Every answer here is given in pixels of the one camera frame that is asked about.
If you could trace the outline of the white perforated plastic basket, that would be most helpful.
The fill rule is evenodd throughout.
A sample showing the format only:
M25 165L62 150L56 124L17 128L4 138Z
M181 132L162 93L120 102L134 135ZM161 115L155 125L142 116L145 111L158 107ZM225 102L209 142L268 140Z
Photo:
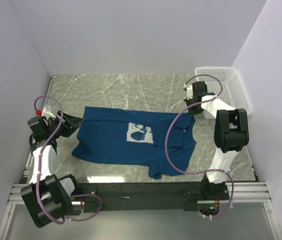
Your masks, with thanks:
M220 91L220 85L214 79L206 77L206 75L211 75L219 79L223 85L223 91L219 98L234 108L245 109L249 116L253 113L252 104L243 80L235 68L227 66L202 66L197 67L194 73L198 75L197 80L204 81L207 85L207 90L215 94Z

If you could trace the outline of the blue t-shirt with print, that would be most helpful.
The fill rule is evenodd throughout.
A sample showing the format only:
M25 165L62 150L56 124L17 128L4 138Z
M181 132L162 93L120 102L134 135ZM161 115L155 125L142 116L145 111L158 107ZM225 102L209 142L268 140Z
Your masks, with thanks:
M124 110L87 106L72 155L97 164L140 165L161 179L186 171L196 141L188 113Z

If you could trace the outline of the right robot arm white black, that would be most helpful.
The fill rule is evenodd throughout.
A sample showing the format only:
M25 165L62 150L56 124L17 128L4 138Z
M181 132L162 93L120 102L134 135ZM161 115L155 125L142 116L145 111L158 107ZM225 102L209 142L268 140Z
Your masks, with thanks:
M249 143L248 114L243 108L234 108L223 102L217 95L208 92L203 81L185 85L187 106L190 115L208 113L215 119L214 143L215 154L209 171L201 181L200 193L205 200L213 200L228 192L226 187L230 166L244 146Z

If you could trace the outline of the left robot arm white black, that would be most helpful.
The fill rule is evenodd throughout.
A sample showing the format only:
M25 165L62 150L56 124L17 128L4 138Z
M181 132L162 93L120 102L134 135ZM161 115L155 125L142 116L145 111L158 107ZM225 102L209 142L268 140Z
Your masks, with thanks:
M72 201L81 195L76 178L68 174L57 178L54 170L57 158L57 139L69 138L84 121L83 118L57 112L37 115L30 120L30 149L34 158L29 184L21 189L21 197L38 228L73 212Z

